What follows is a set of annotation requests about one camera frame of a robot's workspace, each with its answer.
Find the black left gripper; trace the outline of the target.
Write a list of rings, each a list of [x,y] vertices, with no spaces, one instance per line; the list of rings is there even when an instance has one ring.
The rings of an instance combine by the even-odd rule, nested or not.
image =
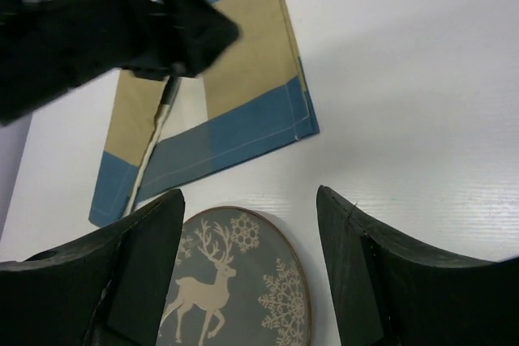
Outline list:
[[[1,0],[5,126],[115,68],[173,82],[240,36],[206,0]]]

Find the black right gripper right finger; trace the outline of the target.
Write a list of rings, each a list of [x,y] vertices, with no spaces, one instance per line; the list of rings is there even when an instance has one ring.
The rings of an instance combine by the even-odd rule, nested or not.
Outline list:
[[[516,258],[491,262],[428,245],[327,186],[316,207],[342,344],[517,344]]]

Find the blue and tan cloth placemat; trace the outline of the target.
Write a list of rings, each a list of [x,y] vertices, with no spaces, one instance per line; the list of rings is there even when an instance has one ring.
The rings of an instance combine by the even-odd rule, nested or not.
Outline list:
[[[209,0],[241,36],[172,88],[122,71],[89,221],[319,132],[285,0]]]

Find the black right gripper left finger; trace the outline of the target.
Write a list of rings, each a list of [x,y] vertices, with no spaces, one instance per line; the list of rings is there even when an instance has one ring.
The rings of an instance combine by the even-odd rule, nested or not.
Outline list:
[[[3,345],[154,345],[182,233],[179,189],[119,221],[1,264]]]

